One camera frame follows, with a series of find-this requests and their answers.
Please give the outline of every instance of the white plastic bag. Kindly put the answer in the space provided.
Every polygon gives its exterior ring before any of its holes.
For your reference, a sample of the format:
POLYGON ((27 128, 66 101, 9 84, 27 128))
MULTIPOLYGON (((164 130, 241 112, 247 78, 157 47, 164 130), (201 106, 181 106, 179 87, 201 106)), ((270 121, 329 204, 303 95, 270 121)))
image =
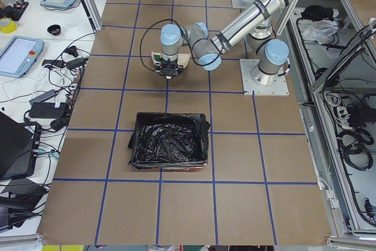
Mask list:
POLYGON ((306 41, 317 41, 319 44, 325 44, 333 41, 332 35, 337 33, 338 23, 335 21, 322 20, 313 22, 303 33, 306 41))

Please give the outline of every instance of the grid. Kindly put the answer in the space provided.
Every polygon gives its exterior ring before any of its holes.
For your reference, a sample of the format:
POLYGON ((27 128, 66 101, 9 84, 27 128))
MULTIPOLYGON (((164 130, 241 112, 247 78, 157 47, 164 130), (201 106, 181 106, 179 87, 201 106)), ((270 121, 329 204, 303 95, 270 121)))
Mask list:
MULTIPOLYGON (((203 0, 203 5, 177 4, 182 1, 107 1, 105 27, 96 37, 39 227, 45 243, 325 244, 324 236, 330 234, 330 228, 293 92, 290 91, 292 95, 288 98, 243 95, 239 59, 248 58, 248 54, 253 56, 244 42, 223 56, 218 71, 206 72, 191 62, 180 76, 182 79, 166 81, 140 67, 137 38, 161 19, 158 11, 168 14, 165 18, 176 18, 182 25, 195 22, 190 19, 195 14, 188 13, 186 18, 190 22, 184 22, 186 15, 179 13, 178 8, 194 8, 198 14, 204 11, 203 21, 210 34, 225 25, 221 18, 227 21, 225 16, 217 14, 228 12, 233 17, 240 12, 231 9, 229 0, 223 6, 211 5, 217 0, 203 0), (157 15, 145 14, 148 9, 157 15), (130 17, 134 19, 133 25, 122 12, 133 15, 134 18, 130 17), (157 19, 147 25, 153 18, 157 19), (125 157, 120 163, 118 148, 124 148, 123 143, 128 142, 126 137, 133 132, 136 112, 185 110, 205 113, 211 124, 211 158, 204 173, 163 170, 136 173, 119 165, 124 164, 125 157), (276 153, 285 159, 279 160, 276 153), (244 168, 238 165, 238 172, 225 166, 232 154, 237 158, 234 167, 236 162, 246 164, 244 168), (72 196, 72 188, 80 191, 82 197, 72 196), (62 209, 64 197, 74 200, 65 202, 66 208, 62 209), (182 216, 177 204, 186 206, 191 214, 182 216), (145 218, 142 215, 140 219, 134 218, 121 211, 122 205, 145 213, 145 218), (73 207, 77 206, 85 209, 74 212, 73 207), (67 211, 70 216, 56 217, 57 210, 67 211), (249 220, 257 222, 259 228, 249 220), (90 228, 80 229, 82 221, 90 228)), ((154 33, 149 36, 153 40, 146 48, 149 52, 159 48, 160 27, 151 31, 154 33)), ((150 60, 146 52, 143 57, 150 60)), ((129 157, 130 152, 123 153, 129 157)))

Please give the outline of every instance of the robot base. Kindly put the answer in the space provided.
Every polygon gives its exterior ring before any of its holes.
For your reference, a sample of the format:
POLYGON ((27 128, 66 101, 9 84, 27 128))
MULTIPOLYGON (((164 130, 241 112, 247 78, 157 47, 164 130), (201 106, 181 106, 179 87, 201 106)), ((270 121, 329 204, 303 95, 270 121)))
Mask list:
POLYGON ((247 9, 252 5, 251 2, 242 2, 241 0, 231 0, 233 8, 247 9))
POLYGON ((286 83, 286 78, 284 76, 279 76, 271 86, 261 86, 256 84, 251 78, 251 71, 259 63, 258 59, 241 59, 241 78, 243 80, 243 90, 245 95, 276 95, 276 96, 288 96, 288 87, 286 83))

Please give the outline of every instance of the black monitor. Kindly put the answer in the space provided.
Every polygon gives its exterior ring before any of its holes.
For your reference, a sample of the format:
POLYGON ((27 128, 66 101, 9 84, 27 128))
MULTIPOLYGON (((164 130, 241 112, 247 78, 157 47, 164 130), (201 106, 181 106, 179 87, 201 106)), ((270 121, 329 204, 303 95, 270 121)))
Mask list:
POLYGON ((0 112, 0 180, 25 178, 34 173, 40 129, 32 123, 27 129, 0 112))

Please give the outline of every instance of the yellow object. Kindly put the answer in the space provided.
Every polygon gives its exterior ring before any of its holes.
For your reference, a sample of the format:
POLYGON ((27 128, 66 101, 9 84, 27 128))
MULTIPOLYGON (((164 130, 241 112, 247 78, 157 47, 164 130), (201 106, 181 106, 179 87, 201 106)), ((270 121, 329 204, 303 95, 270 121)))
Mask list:
POLYGON ((83 251, 84 245, 45 245, 42 251, 83 251))
POLYGON ((11 18, 0 19, 0 32, 9 34, 16 30, 17 26, 11 18))

